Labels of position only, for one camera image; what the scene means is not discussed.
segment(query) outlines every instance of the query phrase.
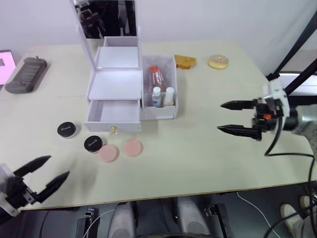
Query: mirror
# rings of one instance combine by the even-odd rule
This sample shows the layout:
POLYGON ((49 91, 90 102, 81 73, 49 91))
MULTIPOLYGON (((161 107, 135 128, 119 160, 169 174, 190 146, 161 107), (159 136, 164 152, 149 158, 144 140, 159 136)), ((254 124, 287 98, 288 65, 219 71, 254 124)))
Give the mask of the mirror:
POLYGON ((92 60, 100 48, 93 60, 97 68, 139 67, 133 0, 72 0, 72 5, 92 60))

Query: white wall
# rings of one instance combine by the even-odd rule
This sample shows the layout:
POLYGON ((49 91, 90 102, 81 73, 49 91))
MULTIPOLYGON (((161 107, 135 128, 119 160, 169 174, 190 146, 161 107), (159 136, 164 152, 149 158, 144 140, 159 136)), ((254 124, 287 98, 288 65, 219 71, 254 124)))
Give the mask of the white wall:
MULTIPOLYGON (((298 39, 317 1, 138 0, 137 6, 142 41, 234 41, 266 75, 298 39)), ((31 46, 78 43, 68 0, 2 0, 0 22, 0 49, 12 49, 18 60, 31 46)), ((316 35, 305 47, 315 49, 315 42, 316 35)))

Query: pink screen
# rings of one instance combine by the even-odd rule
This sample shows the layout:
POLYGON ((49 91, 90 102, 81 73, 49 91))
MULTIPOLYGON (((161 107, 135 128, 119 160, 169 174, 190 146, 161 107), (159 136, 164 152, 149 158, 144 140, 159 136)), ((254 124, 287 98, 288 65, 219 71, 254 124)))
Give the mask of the pink screen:
POLYGON ((0 85, 5 84, 15 69, 15 63, 10 51, 0 52, 0 85))

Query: white table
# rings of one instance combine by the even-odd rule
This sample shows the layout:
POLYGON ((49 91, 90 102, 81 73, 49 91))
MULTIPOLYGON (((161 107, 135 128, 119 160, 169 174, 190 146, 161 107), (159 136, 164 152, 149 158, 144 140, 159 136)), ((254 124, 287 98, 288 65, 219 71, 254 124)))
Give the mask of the white table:
MULTIPOLYGON (((262 95, 266 79, 233 43, 195 41, 142 45, 143 55, 179 54, 197 58, 190 70, 178 69, 179 113, 174 120, 143 121, 141 133, 95 133, 117 146, 119 157, 106 164, 84 149, 93 135, 82 124, 88 113, 85 97, 90 68, 80 46, 40 46, 24 57, 38 55, 50 64, 40 87, 29 94, 0 92, 1 162, 16 170, 50 154, 26 183, 41 191, 55 176, 70 170, 62 187, 43 204, 25 209, 67 207, 123 200, 261 188, 304 182, 311 160, 297 156, 264 157, 273 135, 262 142, 236 137, 216 127, 251 126, 253 110, 230 111, 220 104, 262 95), (224 70, 210 68, 211 54, 229 58, 224 70), (56 129, 64 121, 81 125, 72 139, 56 129), (143 143, 135 158, 123 153, 126 140, 143 143)), ((283 132, 274 152, 311 153, 304 137, 283 132)))

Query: gray remote control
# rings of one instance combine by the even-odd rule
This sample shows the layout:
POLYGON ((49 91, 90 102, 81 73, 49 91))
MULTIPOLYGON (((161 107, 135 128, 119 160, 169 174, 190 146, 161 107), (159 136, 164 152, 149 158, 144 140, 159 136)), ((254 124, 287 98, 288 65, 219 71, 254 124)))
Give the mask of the gray remote control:
POLYGON ((32 92, 35 83, 47 65, 44 59, 37 56, 36 58, 25 58, 24 65, 13 80, 5 85, 5 89, 14 94, 32 92))

